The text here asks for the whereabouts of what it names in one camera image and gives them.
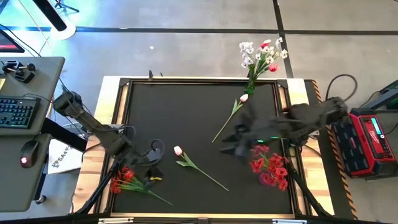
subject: white stand base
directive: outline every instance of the white stand base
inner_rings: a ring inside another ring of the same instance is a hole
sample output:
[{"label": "white stand base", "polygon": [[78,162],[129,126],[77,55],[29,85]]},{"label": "white stand base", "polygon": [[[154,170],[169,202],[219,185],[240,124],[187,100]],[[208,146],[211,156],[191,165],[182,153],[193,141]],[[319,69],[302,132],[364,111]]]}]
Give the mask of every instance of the white stand base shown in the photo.
[{"label": "white stand base", "polygon": [[67,17],[62,18],[62,20],[67,25],[67,28],[63,31],[58,31],[56,28],[52,27],[50,31],[51,38],[57,40],[65,40],[75,34],[76,26],[72,22],[70,22]]}]

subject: computer mouse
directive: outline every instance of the computer mouse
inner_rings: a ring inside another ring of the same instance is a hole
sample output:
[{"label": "computer mouse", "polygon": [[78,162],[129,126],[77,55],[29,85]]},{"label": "computer mouse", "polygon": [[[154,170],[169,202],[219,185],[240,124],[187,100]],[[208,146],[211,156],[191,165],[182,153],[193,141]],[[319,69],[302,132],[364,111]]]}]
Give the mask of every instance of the computer mouse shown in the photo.
[{"label": "computer mouse", "polygon": [[38,151],[39,142],[36,140],[33,139],[24,144],[19,158],[22,168],[31,168],[36,163]]}]

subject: flower stem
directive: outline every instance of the flower stem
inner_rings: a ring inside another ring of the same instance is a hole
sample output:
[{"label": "flower stem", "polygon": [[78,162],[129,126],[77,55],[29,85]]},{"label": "flower stem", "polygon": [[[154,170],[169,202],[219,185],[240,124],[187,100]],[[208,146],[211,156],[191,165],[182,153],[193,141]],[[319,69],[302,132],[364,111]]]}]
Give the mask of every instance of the flower stem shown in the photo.
[{"label": "flower stem", "polygon": [[214,137],[214,139],[212,140],[211,143],[213,143],[216,140],[218,135],[223,131],[223,129],[225,128],[226,124],[228,123],[228,121],[230,121],[230,119],[232,118],[233,115],[234,115],[234,111],[231,113],[231,116],[229,116],[228,120],[226,120],[224,126],[220,129],[220,131],[217,133],[216,137]]},{"label": "flower stem", "polygon": [[174,206],[172,203],[166,201],[166,199],[163,199],[161,196],[159,196],[159,195],[153,193],[153,192],[150,191],[150,190],[147,190],[147,193],[150,194],[150,195],[152,195],[152,196],[155,196],[155,197],[161,199],[162,201],[166,202],[167,204],[169,204],[169,205],[171,205],[171,206]]},{"label": "flower stem", "polygon": [[203,172],[201,169],[199,169],[197,167],[196,167],[196,169],[199,170],[202,174],[205,174],[208,178],[210,178],[212,181],[216,182],[218,185],[222,186],[222,188],[224,188],[226,191],[229,191],[226,187],[224,187],[222,184],[220,184],[217,180],[210,177],[207,173]]}]

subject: desk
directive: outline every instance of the desk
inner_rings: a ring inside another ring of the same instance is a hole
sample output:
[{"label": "desk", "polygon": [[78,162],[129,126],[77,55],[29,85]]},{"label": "desk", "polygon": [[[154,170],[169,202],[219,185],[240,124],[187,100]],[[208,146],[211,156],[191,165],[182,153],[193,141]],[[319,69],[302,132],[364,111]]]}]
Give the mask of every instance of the desk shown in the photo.
[{"label": "desk", "polygon": [[[128,99],[127,92],[129,86],[123,85],[123,78],[125,77],[104,77],[101,92],[99,94],[98,104],[95,111],[95,117],[103,124],[117,123],[122,124],[126,118],[123,116],[126,109],[126,100]],[[147,77],[134,77],[135,80],[147,80]],[[172,77],[156,78],[155,80],[161,79],[173,79]],[[218,78],[221,80],[229,80],[229,78]],[[231,78],[232,80],[244,80],[245,78]],[[287,89],[289,91],[289,99],[286,99],[284,89],[279,87],[280,100],[283,107],[286,107],[288,102],[292,104],[296,103],[308,103],[307,88],[305,80],[301,79],[288,79],[286,81]],[[91,138],[88,141],[87,147],[97,144],[98,140]],[[318,142],[310,140],[308,145],[319,151]],[[73,203],[75,210],[79,209],[85,201],[90,197],[95,187],[98,185],[98,181],[101,175],[101,168],[104,161],[104,149],[101,146],[88,151],[85,154],[85,158],[81,167],[80,176],[76,185],[75,196]],[[296,161],[294,164],[297,166],[298,163],[302,162],[304,166],[303,173],[307,181],[308,188],[313,192],[317,200],[322,204],[323,208],[334,214],[336,208],[333,207],[328,181],[326,179],[325,171],[323,169],[322,158],[318,157],[311,151],[303,150],[302,161]],[[102,200],[99,202],[98,210],[103,212],[106,207],[108,199],[109,184],[105,188],[102,196]],[[301,190],[296,186],[296,196],[298,198],[298,207],[302,213],[305,211],[305,201],[303,199]],[[199,213],[112,213],[114,217],[179,217],[179,218],[195,218],[195,217],[208,217],[208,218],[292,218],[294,214],[199,214]]]},{"label": "desk", "polygon": [[[65,62],[63,57],[1,57],[0,60],[3,62],[18,60],[24,65],[33,63],[36,67],[35,77],[29,83],[21,83],[8,75],[0,80],[0,95],[23,96],[32,93],[48,100],[52,99]],[[0,129],[1,212],[26,211],[34,197],[36,199],[38,197],[34,192],[37,191],[40,196],[45,178],[43,174],[45,158],[51,138],[57,138],[77,148],[84,149],[86,146],[86,141],[46,118],[49,106],[49,101],[43,99],[40,101],[30,129]],[[19,164],[19,154],[25,142],[33,138],[39,142],[38,159],[33,167],[23,169]]]}]

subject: red flower bouquet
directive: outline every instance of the red flower bouquet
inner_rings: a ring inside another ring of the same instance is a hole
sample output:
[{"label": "red flower bouquet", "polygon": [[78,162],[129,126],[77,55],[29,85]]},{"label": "red flower bouquet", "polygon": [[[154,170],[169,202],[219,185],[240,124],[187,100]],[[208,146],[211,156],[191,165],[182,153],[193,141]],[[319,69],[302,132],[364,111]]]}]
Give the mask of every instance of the red flower bouquet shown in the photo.
[{"label": "red flower bouquet", "polygon": [[121,172],[118,171],[118,175],[116,177],[113,177],[111,180],[112,193],[118,194],[122,190],[132,190],[136,192],[149,194],[168,203],[169,205],[173,205],[172,203],[166,201],[162,197],[153,193],[151,190],[145,189],[144,184],[141,181],[139,181],[138,178],[134,178],[134,172],[126,166],[122,168]]},{"label": "red flower bouquet", "polygon": [[271,158],[267,159],[266,153],[269,148],[265,145],[257,145],[251,150],[253,160],[249,163],[254,173],[259,174],[259,181],[263,185],[278,185],[279,189],[287,188],[287,170],[284,162],[288,160],[274,153]]}]

